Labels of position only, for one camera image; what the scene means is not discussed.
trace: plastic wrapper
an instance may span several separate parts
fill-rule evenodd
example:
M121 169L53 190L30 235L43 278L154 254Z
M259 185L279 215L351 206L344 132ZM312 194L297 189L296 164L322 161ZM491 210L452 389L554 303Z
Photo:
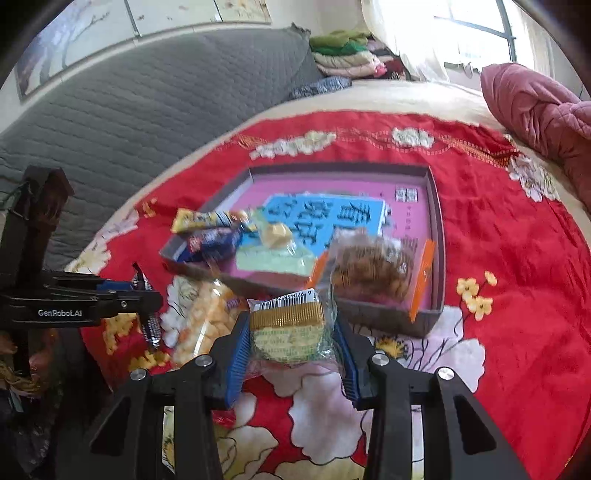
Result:
M370 236L364 229L336 230L316 262L308 287L332 285L334 295L408 309L413 322L427 287L434 242Z
M298 291L277 299L252 302L249 376L267 368L319 362L338 370L332 343L336 307L332 296L316 290Z
M221 262L236 254L242 241L242 229L212 228L198 230L187 239L190 262Z
M186 208L177 210L170 231L172 233L183 233L198 229L230 228L233 226L240 226L247 232L256 231L256 226L251 219L251 213L245 210L236 212L194 212Z
M234 295L219 280L202 282L185 325L180 329L169 328L164 334L166 345L176 346L173 364L180 367L199 355L209 353L214 341L229 335L240 312L247 309L246 301Z
M296 243L284 223L269 223L260 210L252 212L258 239L245 242L236 252L240 270L276 274L310 275L316 257L304 245Z

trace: window frame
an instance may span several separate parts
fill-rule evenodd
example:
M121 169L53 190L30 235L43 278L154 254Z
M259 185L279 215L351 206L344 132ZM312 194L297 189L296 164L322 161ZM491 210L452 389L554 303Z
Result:
M448 9L449 9L449 18L438 17L438 16L435 16L434 18L437 20L446 20L448 22L452 22L457 25L462 25L464 27L475 28L476 30L490 33L492 35L496 35L497 37L501 37L501 38L506 39L507 45L509 47L509 60L511 62L515 63L515 62L517 62L517 53L515 51L516 37L514 37L513 32L511 30L511 23L509 22L509 16L507 15L507 10L505 8L505 4L503 3L503 0L495 0L495 1L496 1L496 6L499 8L499 13L501 15L501 21L503 23L503 30L504 30L503 32L501 32L499 30L495 30L494 28L484 27L482 25L478 25L478 24L471 23L471 22L466 22L463 20L457 20L457 19L453 18L453 13L452 13L452 9L449 4L449 1L447 3Z

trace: blue gripper pad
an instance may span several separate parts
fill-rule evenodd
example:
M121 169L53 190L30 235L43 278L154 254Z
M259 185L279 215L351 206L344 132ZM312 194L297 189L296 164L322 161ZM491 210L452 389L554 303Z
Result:
M130 281L105 280L103 283L98 284L96 286L96 289L99 291L106 291L106 290L128 291L128 290L133 290L134 286L131 284Z
M349 345L347 344L345 336L343 335L341 320L338 318L335 322L333 340L340 353L339 361L341 363L341 367L343 368L341 378L343 380L343 388L345 389L345 397L347 397L353 403L353 406L357 406L360 398L357 368L355 362L353 361L351 351L349 350Z
M244 374L248 366L248 360L251 356L251 331L249 323L243 322L241 330L236 338L236 348L226 369L226 395L225 403L227 408L231 408L238 399Z

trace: fried snack bag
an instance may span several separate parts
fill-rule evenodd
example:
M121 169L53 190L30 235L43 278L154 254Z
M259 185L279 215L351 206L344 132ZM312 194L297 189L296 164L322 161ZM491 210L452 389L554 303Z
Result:
M306 286L334 288L338 297L408 309L415 321L433 266L435 242L370 236L365 229L336 230Z
M173 364L180 367L209 353L217 338L230 334L239 313L245 310L248 310L246 301L219 280L202 282L178 336Z

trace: cracker package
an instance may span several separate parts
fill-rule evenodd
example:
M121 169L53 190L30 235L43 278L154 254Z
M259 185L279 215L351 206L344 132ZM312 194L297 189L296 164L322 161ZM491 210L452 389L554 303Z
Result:
M249 321L255 361L293 366L334 358L334 310L312 288L256 303Z

